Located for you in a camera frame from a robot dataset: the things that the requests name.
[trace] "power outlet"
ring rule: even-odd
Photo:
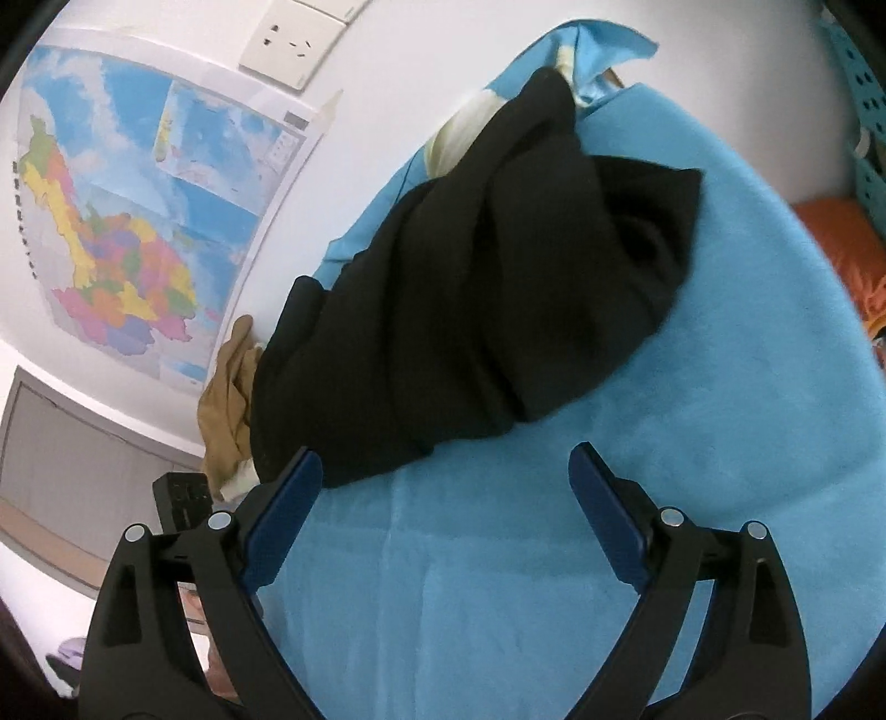
[[[360,10],[369,0],[301,0],[301,2],[331,15],[336,20],[350,23],[360,14]]]
[[[240,65],[302,90],[346,25],[295,0],[274,0]]]

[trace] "silver screw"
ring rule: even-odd
[[[670,528],[678,528],[686,519],[679,510],[673,507],[666,507],[662,511],[662,522]]]
[[[766,540],[766,536],[769,535],[769,530],[762,522],[749,522],[748,535],[753,537],[755,540]]]
[[[215,513],[209,518],[209,528],[212,530],[224,530],[230,525],[231,520],[230,513]]]
[[[126,529],[124,537],[129,543],[137,543],[144,537],[144,525],[132,525]]]

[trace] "orange pillow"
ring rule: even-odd
[[[794,208],[861,315],[868,337],[886,328],[886,247],[856,200],[827,198]]]

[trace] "teal plastic basket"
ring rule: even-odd
[[[828,32],[846,75],[859,122],[871,132],[873,138],[886,146],[886,91],[840,23],[829,16],[821,24]],[[859,203],[864,206],[880,237],[886,239],[886,179],[867,159],[870,153],[860,158],[855,148],[851,148],[850,152],[855,160],[855,191]]]

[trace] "blue tablecloth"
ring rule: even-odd
[[[650,55],[644,38],[563,26],[491,87],[513,97],[570,45],[589,153],[705,171],[691,277],[662,331],[555,416],[322,493],[261,600],[330,720],[566,715],[636,602],[569,489],[567,458],[585,440],[696,523],[771,528],[816,711],[886,622],[886,393],[848,298],[790,210],[711,132],[648,87],[599,79]],[[317,277],[334,282],[426,177],[418,153]],[[658,697],[679,688],[709,593],[699,586]]]

